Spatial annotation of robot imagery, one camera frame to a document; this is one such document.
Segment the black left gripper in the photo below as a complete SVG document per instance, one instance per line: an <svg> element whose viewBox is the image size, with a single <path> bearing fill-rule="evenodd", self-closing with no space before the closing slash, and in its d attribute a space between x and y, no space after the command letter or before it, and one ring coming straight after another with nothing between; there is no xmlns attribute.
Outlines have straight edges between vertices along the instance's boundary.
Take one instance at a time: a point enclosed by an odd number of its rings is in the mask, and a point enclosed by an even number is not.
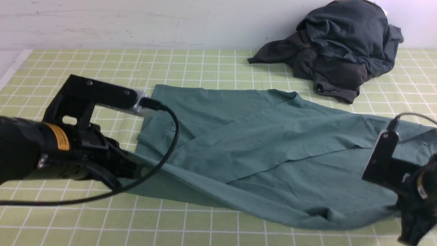
<svg viewBox="0 0 437 246"><path fill-rule="evenodd" d="M70 126L73 154L88 171L84 180L94 179L107 187L128 190L142 185L147 168L144 162L120 149L119 143L100 132L99 125Z"/></svg>

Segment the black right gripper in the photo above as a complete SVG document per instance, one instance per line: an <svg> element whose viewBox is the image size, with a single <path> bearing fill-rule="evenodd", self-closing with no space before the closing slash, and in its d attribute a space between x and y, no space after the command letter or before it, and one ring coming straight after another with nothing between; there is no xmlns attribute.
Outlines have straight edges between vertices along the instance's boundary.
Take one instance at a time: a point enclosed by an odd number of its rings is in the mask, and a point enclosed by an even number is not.
<svg viewBox="0 0 437 246"><path fill-rule="evenodd" d="M422 199L419 195L398 195L396 207L400 210L401 233L398 242L417 246L436 226L436 196Z"/></svg>

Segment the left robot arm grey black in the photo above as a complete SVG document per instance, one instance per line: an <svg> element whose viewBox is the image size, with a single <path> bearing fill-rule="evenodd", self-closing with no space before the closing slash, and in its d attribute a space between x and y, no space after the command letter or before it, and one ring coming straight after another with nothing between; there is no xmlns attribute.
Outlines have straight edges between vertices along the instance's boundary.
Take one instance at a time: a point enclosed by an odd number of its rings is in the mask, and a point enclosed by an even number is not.
<svg viewBox="0 0 437 246"><path fill-rule="evenodd" d="M97 180L109 189L139 179L144 165L89 124L50 124L1 117L1 183L16 180Z"/></svg>

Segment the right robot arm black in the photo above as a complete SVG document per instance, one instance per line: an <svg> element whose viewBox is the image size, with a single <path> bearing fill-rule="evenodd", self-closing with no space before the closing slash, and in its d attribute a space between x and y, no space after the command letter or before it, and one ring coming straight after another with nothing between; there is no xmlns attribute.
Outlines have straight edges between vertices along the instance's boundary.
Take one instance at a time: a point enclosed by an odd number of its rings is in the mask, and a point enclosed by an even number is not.
<svg viewBox="0 0 437 246"><path fill-rule="evenodd" d="M401 212L401 234L398 242L417 246L420 240L436 226L436 154L421 166L405 184L407 196L398 196Z"/></svg>

